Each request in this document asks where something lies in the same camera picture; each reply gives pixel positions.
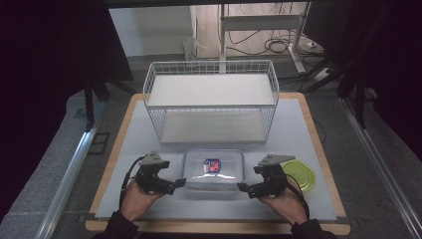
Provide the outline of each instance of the hand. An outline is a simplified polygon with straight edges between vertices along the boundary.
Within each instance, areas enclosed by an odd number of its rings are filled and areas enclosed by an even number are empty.
[[[127,186],[123,204],[121,205],[121,214],[129,221],[141,217],[152,206],[156,199],[162,197],[159,193],[146,193],[137,183],[132,180]]]
[[[299,191],[295,182],[290,178],[288,178],[288,180],[289,184],[291,184]],[[295,223],[302,224],[308,221],[307,214],[305,213],[301,202],[288,188],[286,188],[277,197],[261,197],[258,199],[262,203],[269,205],[279,217],[286,219],[291,225],[294,225]]]

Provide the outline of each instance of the wire rack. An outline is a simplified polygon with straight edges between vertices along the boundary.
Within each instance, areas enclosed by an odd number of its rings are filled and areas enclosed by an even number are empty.
[[[265,142],[279,84],[271,61],[152,63],[143,96],[162,143]]]

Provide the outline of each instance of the black sleeve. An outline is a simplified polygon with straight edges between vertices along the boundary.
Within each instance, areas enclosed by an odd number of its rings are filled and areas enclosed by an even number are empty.
[[[93,239],[133,239],[136,233],[137,226],[117,211],[112,214],[105,232],[94,236]]]
[[[322,231],[319,222],[314,219],[301,225],[295,223],[292,227],[292,234],[296,239],[336,239],[331,232]]]

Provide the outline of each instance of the plastic lid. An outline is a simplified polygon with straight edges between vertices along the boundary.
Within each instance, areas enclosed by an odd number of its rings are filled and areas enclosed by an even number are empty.
[[[243,181],[242,151],[189,149],[183,157],[185,188],[203,191],[238,191]]]
[[[291,160],[283,163],[283,171],[292,176],[301,187],[302,191],[309,191],[316,184],[316,174],[304,162]]]

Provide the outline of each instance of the wooden frame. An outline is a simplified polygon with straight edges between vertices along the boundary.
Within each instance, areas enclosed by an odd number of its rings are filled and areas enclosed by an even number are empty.
[[[316,156],[318,158],[322,174],[328,186],[328,190],[331,196],[331,200],[334,204],[335,214],[338,219],[346,218],[346,214],[341,203],[337,188],[332,178],[331,170],[329,169],[326,161],[325,153],[323,152],[322,145],[320,144],[319,137],[317,135],[317,129],[314,125],[313,118],[311,116],[310,109],[308,108],[307,101],[303,94],[300,93],[280,93],[280,99],[297,99],[302,108],[305,121],[310,131],[311,139],[316,150]],[[102,181],[97,191],[96,197],[93,201],[90,213],[95,214],[99,208],[100,202],[106,192],[106,187],[111,178],[112,171],[117,162],[120,149],[123,144],[124,137],[126,135],[128,126],[130,124],[133,110],[136,106],[137,101],[142,101],[142,94],[136,94],[132,97],[117,138],[115,140],[113,149],[108,159],[108,163],[105,167]],[[104,231],[106,229],[106,220],[87,220],[86,227],[90,231]],[[263,222],[263,221],[248,221],[248,222],[237,222],[235,220],[156,220],[156,221],[137,221],[135,224],[139,227],[139,231],[144,232],[162,232],[162,233],[231,233],[231,234],[290,234],[291,226],[288,223],[280,222]],[[330,231],[336,235],[347,235],[350,232],[350,225],[347,223],[338,222],[321,222],[323,230]]]

